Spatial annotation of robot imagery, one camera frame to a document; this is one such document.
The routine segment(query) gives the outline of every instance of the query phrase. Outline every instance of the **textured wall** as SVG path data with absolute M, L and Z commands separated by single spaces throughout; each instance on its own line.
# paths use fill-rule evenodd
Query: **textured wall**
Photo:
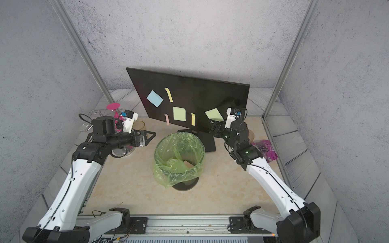
M 388 13 L 323 0 L 280 95 L 361 242 L 389 238 Z
M 108 88 L 126 67 L 273 87 L 309 0 L 63 0 Z
M 0 242 L 12 239 L 102 93 L 46 0 L 0 6 Z

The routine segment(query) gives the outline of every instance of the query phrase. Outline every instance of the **trash can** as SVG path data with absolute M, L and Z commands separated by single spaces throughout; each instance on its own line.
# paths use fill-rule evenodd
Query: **trash can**
M 202 173 L 205 148 L 200 139 L 187 132 L 163 138 L 154 152 L 154 178 L 167 187 L 186 191 L 194 187 Z

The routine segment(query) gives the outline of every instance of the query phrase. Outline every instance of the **marble table surface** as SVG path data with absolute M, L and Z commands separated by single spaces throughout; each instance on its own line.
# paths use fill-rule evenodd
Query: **marble table surface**
M 242 214 L 255 205 L 278 213 L 261 185 L 228 155 L 221 138 L 215 138 L 216 151 L 206 153 L 203 174 L 192 189 L 181 192 L 158 184 L 152 174 L 154 150 L 165 136 L 184 128 L 147 117 L 138 120 L 157 136 L 124 158 L 108 157 L 84 214 L 113 207 L 128 208 L 132 215 Z M 254 140 L 267 139 L 259 116 L 247 117 L 246 123 L 255 134 Z M 277 162 L 270 166 L 282 178 Z

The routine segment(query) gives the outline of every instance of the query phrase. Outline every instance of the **sticky note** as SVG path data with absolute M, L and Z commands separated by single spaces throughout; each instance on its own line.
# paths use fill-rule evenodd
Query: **sticky note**
M 205 114 L 207 115 L 208 119 L 212 119 L 215 121 L 224 121 L 217 108 L 206 111 Z
M 170 123 L 169 123 L 169 117 L 168 117 L 168 114 L 165 114 L 165 117 L 166 117 L 166 125 L 170 125 Z
M 163 99 L 157 93 L 155 93 L 154 90 L 150 92 L 149 96 L 147 96 L 147 99 L 156 107 L 158 107 L 163 101 Z
M 172 95 L 170 94 L 170 90 L 169 90 L 168 88 L 165 88 L 165 90 L 166 90 L 166 92 L 168 93 L 170 102 L 172 103 L 172 102 L 173 102 L 173 99 L 172 99 Z
M 195 115 L 192 113 L 192 126 L 194 126 L 195 125 Z
M 173 119 L 177 121 L 186 121 L 185 109 L 173 106 Z

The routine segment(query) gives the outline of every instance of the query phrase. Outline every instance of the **pink cup lid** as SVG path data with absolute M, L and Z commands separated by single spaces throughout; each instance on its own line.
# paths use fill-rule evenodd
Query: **pink cup lid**
M 120 103 L 112 103 L 112 104 L 107 105 L 108 110 L 116 110 L 119 107 L 120 107 Z

